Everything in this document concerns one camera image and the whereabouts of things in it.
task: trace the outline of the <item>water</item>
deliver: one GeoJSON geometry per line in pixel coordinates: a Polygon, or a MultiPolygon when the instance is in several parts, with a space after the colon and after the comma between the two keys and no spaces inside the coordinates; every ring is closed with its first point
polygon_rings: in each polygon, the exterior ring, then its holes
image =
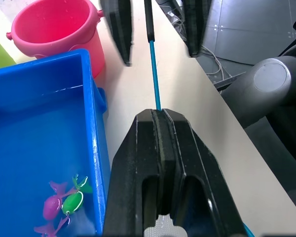
{"type": "MultiPolygon", "coordinates": [[[[69,190],[76,173],[90,176],[82,87],[24,103],[0,109],[0,237],[39,237],[33,227],[47,223],[43,203],[55,194],[49,181],[68,182],[69,190]]],[[[95,234],[91,194],[83,207],[58,237],[95,234]]]]}

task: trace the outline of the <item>green toy fish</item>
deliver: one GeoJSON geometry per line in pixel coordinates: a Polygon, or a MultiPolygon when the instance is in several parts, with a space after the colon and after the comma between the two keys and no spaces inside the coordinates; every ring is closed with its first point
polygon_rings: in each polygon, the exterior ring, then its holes
{"type": "Polygon", "coordinates": [[[83,205],[83,194],[91,194],[92,187],[88,184],[88,176],[84,177],[81,183],[77,184],[78,175],[73,178],[73,183],[77,192],[69,195],[64,201],[61,209],[65,215],[71,215],[78,211],[83,205]]]}

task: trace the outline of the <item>pink toy fish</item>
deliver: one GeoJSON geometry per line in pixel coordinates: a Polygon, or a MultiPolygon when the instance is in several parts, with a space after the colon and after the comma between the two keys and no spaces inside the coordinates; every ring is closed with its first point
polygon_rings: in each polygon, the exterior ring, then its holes
{"type": "Polygon", "coordinates": [[[72,188],[69,192],[65,193],[67,182],[56,184],[53,181],[50,181],[49,184],[50,187],[56,192],[56,195],[49,197],[44,202],[43,217],[47,221],[51,221],[56,218],[63,204],[62,198],[77,192],[77,190],[72,188]]]}
{"type": "Polygon", "coordinates": [[[36,233],[42,234],[41,237],[45,237],[46,235],[47,235],[47,237],[56,237],[57,232],[66,223],[67,220],[69,220],[69,222],[70,222],[69,216],[66,216],[65,219],[60,219],[60,222],[59,222],[56,230],[54,229],[53,223],[49,222],[45,226],[34,227],[34,231],[36,233]]]}

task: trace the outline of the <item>black handle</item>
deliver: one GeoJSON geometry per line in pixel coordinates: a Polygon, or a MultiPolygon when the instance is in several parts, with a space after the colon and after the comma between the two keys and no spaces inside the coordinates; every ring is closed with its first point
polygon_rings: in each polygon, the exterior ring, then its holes
{"type": "Polygon", "coordinates": [[[145,1],[145,15],[146,15],[146,29],[147,29],[147,37],[148,42],[154,42],[154,29],[153,29],[153,16],[152,16],[152,6],[151,0],[145,1]]]}

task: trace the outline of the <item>floor tile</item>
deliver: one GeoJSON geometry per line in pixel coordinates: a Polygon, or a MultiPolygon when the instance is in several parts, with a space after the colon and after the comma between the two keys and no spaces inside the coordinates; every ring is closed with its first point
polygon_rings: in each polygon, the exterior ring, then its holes
{"type": "Polygon", "coordinates": [[[296,30],[293,30],[293,37],[296,39],[296,30]]]}
{"type": "Polygon", "coordinates": [[[218,28],[206,27],[205,36],[203,39],[203,45],[212,52],[215,52],[216,41],[217,41],[218,28]]]}
{"type": "Polygon", "coordinates": [[[212,0],[207,26],[218,27],[221,17],[222,0],[212,0]]]}
{"type": "Polygon", "coordinates": [[[219,26],[287,34],[292,31],[289,0],[223,0],[219,26]]]}
{"type": "Polygon", "coordinates": [[[287,34],[220,29],[215,54],[237,62],[256,64],[278,56],[292,41],[287,34]]]}

